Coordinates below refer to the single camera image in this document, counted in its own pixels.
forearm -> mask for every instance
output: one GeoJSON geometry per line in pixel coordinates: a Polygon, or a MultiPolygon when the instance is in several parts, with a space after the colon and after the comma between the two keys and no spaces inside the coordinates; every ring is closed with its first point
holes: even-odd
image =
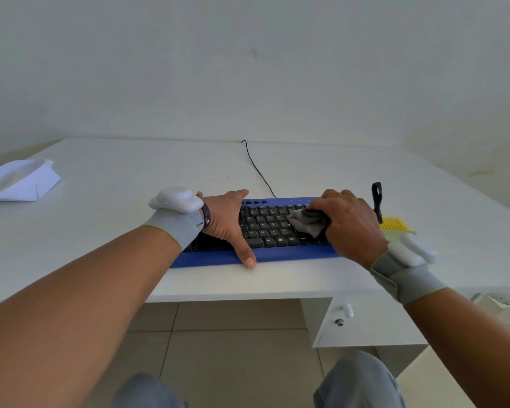
{"type": "Polygon", "coordinates": [[[510,328],[449,288],[404,308],[477,408],[510,406],[510,328]]]}
{"type": "Polygon", "coordinates": [[[0,406],[80,405],[179,253],[167,233],[140,227],[2,302],[0,406]]]}

black watch band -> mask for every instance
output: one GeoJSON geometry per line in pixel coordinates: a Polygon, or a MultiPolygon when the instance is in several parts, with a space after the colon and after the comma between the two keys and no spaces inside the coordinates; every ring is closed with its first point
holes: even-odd
{"type": "Polygon", "coordinates": [[[210,224],[210,220],[211,220],[211,214],[210,214],[210,209],[208,208],[208,205],[204,204],[202,205],[202,212],[204,213],[204,227],[202,228],[202,230],[206,229],[209,224],[210,224]]]}

keyboard frame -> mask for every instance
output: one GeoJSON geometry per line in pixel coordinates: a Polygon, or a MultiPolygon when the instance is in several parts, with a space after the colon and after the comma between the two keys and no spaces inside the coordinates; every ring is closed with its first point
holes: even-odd
{"type": "MultiPolygon", "coordinates": [[[[307,205],[317,197],[291,197],[276,199],[244,199],[242,206],[307,205]]],[[[253,249],[258,262],[278,262],[281,260],[306,260],[333,258],[339,256],[330,245],[306,245],[284,247],[261,247],[253,249]]],[[[182,252],[171,267],[199,267],[231,265],[241,263],[236,253],[231,251],[182,252]]]]}

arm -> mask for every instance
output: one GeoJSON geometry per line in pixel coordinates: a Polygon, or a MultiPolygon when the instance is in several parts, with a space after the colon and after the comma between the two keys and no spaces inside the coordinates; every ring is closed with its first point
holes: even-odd
{"type": "MultiPolygon", "coordinates": [[[[387,251],[376,214],[348,190],[327,190],[309,206],[330,218],[327,239],[370,270],[387,251]]],[[[510,328],[449,288],[405,305],[442,363],[478,408],[510,406],[510,328]]]]}
{"type": "MultiPolygon", "coordinates": [[[[254,267],[238,226],[247,193],[204,198],[212,213],[205,232],[254,267]]],[[[0,406],[82,404],[180,252],[168,233],[141,226],[0,303],[0,406]]]]}

person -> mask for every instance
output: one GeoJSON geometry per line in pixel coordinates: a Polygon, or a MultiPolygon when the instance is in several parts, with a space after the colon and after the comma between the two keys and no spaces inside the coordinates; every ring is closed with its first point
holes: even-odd
{"type": "MultiPolygon", "coordinates": [[[[211,212],[204,232],[230,242],[251,269],[256,258],[238,226],[240,205],[247,194],[238,190],[197,196],[211,212]]],[[[336,252],[374,272],[405,303],[406,312],[478,408],[510,406],[507,326],[444,287],[426,266],[389,271],[393,264],[387,256],[388,241],[376,215],[352,192],[327,190],[309,207],[331,219],[326,235],[336,252]]],[[[196,222],[205,213],[196,212],[199,216],[194,219],[177,215],[156,211],[146,226],[119,236],[0,303],[0,407],[60,408],[83,403],[136,311],[184,244],[197,235],[196,222]]],[[[360,352],[338,361],[315,392],[314,404],[404,406],[383,364],[360,352]]],[[[118,390],[112,406],[175,408],[183,404],[158,380],[137,375],[118,390]]]]}

